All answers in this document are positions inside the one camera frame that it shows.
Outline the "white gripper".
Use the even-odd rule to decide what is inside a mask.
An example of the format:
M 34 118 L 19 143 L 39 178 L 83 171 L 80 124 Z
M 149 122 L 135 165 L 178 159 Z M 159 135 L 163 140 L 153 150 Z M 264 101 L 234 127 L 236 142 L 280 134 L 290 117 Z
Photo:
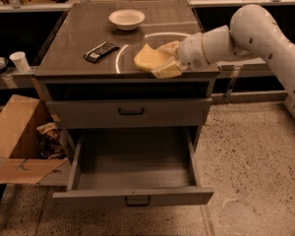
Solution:
M 157 79 L 169 79 L 181 76 L 187 67 L 193 71 L 205 69 L 209 62 L 205 57 L 202 40 L 203 35 L 198 32 L 187 36 L 181 42 L 175 40 L 159 46 L 159 51 L 170 55 L 177 54 L 178 60 L 168 59 L 160 67 L 152 70 L 152 74 Z

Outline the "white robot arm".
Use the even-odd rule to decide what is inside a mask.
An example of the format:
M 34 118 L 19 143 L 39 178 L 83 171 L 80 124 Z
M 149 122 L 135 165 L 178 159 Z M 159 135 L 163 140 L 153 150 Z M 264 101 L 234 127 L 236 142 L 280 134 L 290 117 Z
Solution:
M 221 61 L 262 58 L 287 91 L 284 105 L 295 119 L 295 44 L 265 8 L 245 5 L 234 13 L 229 26 L 197 32 L 158 49 L 195 71 Z

